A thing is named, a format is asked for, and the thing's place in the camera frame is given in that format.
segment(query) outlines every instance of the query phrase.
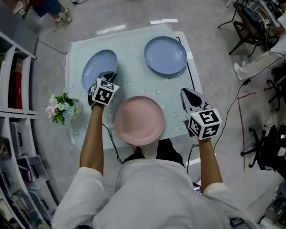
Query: gray floor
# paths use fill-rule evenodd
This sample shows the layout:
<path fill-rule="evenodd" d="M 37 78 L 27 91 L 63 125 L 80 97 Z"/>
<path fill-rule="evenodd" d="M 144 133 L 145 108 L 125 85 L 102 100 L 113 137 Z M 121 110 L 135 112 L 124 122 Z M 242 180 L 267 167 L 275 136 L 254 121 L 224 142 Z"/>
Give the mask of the gray floor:
<path fill-rule="evenodd" d="M 73 22 L 53 33 L 53 22 L 46 16 L 42 23 L 39 39 L 52 47 L 67 52 L 69 42 L 85 40 L 97 36 L 97 31 L 109 27 L 126 25 L 125 30 L 150 26 L 150 21 L 178 19 L 169 23 L 175 31 L 183 31 L 191 47 L 199 73 L 203 92 L 213 107 L 217 107 L 223 120 L 229 105 L 234 100 L 241 82 L 233 71 L 233 62 L 250 61 L 247 57 L 252 49 L 248 45 L 240 47 L 231 56 L 229 51 L 238 43 L 238 36 L 228 24 L 217 26 L 232 18 L 233 9 L 226 8 L 227 0 L 89 0 L 72 7 L 70 1 L 60 0 L 73 12 Z M 34 122 L 36 146 L 44 160 L 50 177 L 50 185 L 58 201 L 61 201 L 79 167 L 80 150 L 70 140 L 66 126 L 53 125 L 44 112 L 51 94 L 61 94 L 65 86 L 64 55 L 38 43 L 37 60 L 32 68 L 31 99 L 32 108 L 38 118 Z M 247 98 L 241 102 L 244 126 L 251 125 L 262 129 L 270 115 L 271 106 L 267 100 L 272 91 L 263 92 L 270 73 L 262 73 L 243 87 L 239 96 L 258 92 L 259 98 Z M 252 138 L 246 133 L 246 146 Z M 197 140 L 181 136 L 172 140 L 175 149 L 187 161 L 189 150 Z M 147 157 L 155 156 L 157 144 L 145 149 Z M 217 160 L 225 183 L 234 190 L 243 205 L 258 218 L 269 203 L 274 187 L 281 179 L 277 173 L 261 171 L 258 166 L 244 172 L 243 158 L 239 153 L 243 148 L 242 128 L 239 107 L 236 103 L 229 113 L 224 134 L 216 146 Z M 130 147 L 119 148 L 121 158 L 132 152 Z M 191 160 L 199 157 L 194 149 Z M 107 184 L 114 187 L 120 164 L 113 149 L 105 151 L 105 173 Z M 199 179 L 200 165 L 190 166 L 193 181 Z"/>

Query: person in white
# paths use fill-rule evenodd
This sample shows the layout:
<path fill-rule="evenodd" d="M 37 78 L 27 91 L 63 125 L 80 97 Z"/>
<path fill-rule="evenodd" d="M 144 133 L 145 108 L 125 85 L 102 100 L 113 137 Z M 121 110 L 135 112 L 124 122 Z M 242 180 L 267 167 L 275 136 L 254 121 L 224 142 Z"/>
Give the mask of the person in white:
<path fill-rule="evenodd" d="M 239 80 L 243 80 L 252 77 L 266 67 L 266 70 L 272 69 L 280 66 L 284 60 L 286 60 L 286 3 L 280 4 L 281 11 L 283 15 L 278 18 L 278 21 L 282 26 L 268 26 L 266 29 L 273 31 L 274 33 L 280 35 L 277 44 L 271 48 L 269 51 L 261 54 L 251 63 L 242 62 L 240 66 L 238 63 L 234 63 L 233 69 Z"/>
<path fill-rule="evenodd" d="M 92 110 L 80 169 L 55 212 L 53 229 L 258 228 L 223 184 L 210 139 L 199 141 L 202 195 L 166 139 L 156 159 L 145 159 L 137 148 L 124 161 L 110 198 L 103 178 L 103 110 L 98 104 Z"/>

